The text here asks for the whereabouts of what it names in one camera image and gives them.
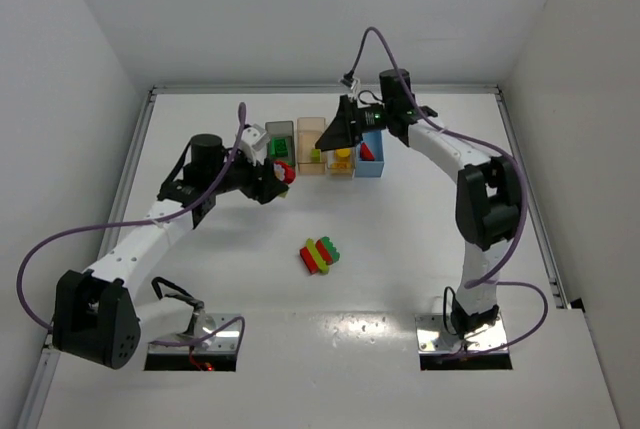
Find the yellow round lego piece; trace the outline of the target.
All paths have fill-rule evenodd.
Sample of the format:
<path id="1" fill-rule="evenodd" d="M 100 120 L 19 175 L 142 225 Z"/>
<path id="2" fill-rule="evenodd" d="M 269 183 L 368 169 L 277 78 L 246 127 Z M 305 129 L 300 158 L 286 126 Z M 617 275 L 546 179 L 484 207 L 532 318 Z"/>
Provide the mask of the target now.
<path id="1" fill-rule="evenodd" d="M 334 151 L 334 156 L 337 159 L 349 159 L 351 157 L 351 149 L 350 148 L 336 149 Z"/>

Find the red flower lego piece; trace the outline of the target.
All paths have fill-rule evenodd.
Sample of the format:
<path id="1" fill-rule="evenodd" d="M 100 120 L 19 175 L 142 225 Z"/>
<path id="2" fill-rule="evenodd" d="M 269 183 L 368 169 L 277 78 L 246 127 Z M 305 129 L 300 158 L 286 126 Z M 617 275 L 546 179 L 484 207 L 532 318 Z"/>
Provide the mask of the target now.
<path id="1" fill-rule="evenodd" d="M 291 184 L 296 178 L 295 170 L 284 161 L 274 161 L 273 170 L 276 178 L 287 185 Z"/>

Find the red curved lego piece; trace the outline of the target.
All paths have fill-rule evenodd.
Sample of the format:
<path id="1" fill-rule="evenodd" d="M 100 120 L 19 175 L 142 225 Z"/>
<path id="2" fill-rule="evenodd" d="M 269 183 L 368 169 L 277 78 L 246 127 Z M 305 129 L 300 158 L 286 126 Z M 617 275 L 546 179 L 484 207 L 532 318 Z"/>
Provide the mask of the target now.
<path id="1" fill-rule="evenodd" d="M 365 162 L 375 162 L 376 157 L 366 143 L 360 145 L 360 159 Z"/>

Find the small lime green lego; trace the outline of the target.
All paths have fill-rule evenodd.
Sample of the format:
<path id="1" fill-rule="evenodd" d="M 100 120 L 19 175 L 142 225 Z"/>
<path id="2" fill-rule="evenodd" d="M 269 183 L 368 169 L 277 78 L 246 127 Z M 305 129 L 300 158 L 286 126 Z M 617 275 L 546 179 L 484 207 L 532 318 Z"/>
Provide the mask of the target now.
<path id="1" fill-rule="evenodd" d="M 320 163 L 322 161 L 322 152 L 319 149 L 312 149 L 310 158 L 312 163 Z"/>

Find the red green lego stack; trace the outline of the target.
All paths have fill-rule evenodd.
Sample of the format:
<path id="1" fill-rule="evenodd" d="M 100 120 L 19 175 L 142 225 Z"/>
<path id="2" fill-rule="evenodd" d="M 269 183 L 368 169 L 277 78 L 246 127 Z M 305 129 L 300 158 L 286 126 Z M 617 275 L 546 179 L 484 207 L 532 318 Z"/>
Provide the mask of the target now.
<path id="1" fill-rule="evenodd" d="M 341 258 L 340 252 L 328 236 L 307 239 L 299 249 L 299 256 L 310 275 L 328 274 Z"/>

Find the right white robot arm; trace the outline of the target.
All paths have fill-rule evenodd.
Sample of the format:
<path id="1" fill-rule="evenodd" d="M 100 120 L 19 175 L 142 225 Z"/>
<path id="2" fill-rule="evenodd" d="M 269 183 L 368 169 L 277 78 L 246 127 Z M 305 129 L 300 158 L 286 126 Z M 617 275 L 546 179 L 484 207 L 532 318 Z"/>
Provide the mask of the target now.
<path id="1" fill-rule="evenodd" d="M 489 155 L 434 126 L 436 112 L 419 106 L 405 69 L 379 75 L 381 99 L 362 105 L 355 95 L 339 99 L 336 116 L 316 141 L 322 152 L 355 147 L 370 132 L 387 130 L 406 147 L 426 156 L 456 185 L 455 223 L 465 241 L 460 284 L 444 293 L 444 327 L 463 338 L 498 317 L 496 286 L 522 232 L 523 190 L 516 164 Z"/>

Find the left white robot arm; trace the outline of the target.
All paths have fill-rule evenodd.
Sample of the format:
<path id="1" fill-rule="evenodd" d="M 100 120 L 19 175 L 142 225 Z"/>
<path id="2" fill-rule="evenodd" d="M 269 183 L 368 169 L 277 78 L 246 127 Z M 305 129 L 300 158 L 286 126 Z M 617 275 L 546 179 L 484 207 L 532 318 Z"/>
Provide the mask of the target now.
<path id="1" fill-rule="evenodd" d="M 139 345 L 208 345 L 219 329 L 203 301 L 152 272 L 219 195 L 239 191 L 264 205 L 288 191 L 284 169 L 268 157 L 269 140 L 258 125 L 244 126 L 231 148 L 217 135 L 193 136 L 142 224 L 87 269 L 67 271 L 58 281 L 53 346 L 120 369 Z"/>

